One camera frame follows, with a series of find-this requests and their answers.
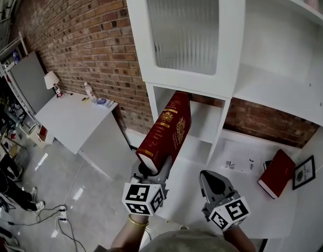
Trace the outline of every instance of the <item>white wall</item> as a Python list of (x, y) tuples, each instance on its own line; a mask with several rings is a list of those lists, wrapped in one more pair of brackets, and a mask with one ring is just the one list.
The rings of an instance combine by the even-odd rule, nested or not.
[(316, 252), (323, 244), (323, 128), (302, 150), (300, 162), (314, 155), (315, 180), (298, 189), (298, 203), (291, 235), (279, 252)]

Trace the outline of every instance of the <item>person's arm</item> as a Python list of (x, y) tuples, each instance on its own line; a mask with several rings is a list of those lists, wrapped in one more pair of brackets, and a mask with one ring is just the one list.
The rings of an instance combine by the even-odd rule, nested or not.
[(138, 252), (145, 230), (145, 226), (142, 224), (147, 224), (148, 218), (148, 216), (131, 215), (131, 219), (136, 223), (128, 219), (114, 239), (111, 247), (121, 248), (124, 251)]
[(240, 252), (256, 252), (256, 248), (239, 226), (223, 233), (224, 239)]

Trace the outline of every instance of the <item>frosted glass panel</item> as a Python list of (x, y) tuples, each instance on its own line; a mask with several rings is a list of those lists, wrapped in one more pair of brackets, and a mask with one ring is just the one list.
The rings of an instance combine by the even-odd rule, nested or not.
[(157, 66), (214, 75), (219, 0), (147, 0)]

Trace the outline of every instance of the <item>white desk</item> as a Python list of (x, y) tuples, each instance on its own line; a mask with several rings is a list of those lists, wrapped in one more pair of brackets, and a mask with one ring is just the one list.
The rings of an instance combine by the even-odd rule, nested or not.
[(36, 119), (74, 154), (79, 153), (98, 171), (114, 178), (131, 170), (135, 156), (132, 154), (112, 110), (97, 106), (86, 95), (64, 93), (54, 96), (37, 113)]

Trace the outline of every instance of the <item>bottle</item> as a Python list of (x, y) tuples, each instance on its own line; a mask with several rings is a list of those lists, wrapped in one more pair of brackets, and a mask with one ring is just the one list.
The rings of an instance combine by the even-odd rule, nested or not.
[(84, 88), (86, 90), (86, 93), (88, 94), (89, 99), (94, 103), (96, 102), (96, 96), (92, 90), (92, 87), (87, 83), (84, 82)]
[(13, 51), (13, 56), (14, 56), (14, 59), (15, 59), (15, 63), (19, 63), (20, 62), (20, 57), (18, 55), (18, 52), (16, 50)]
[(62, 91), (60, 90), (60, 88), (57, 85), (53, 84), (53, 88), (56, 91), (57, 97), (62, 97), (63, 96)]

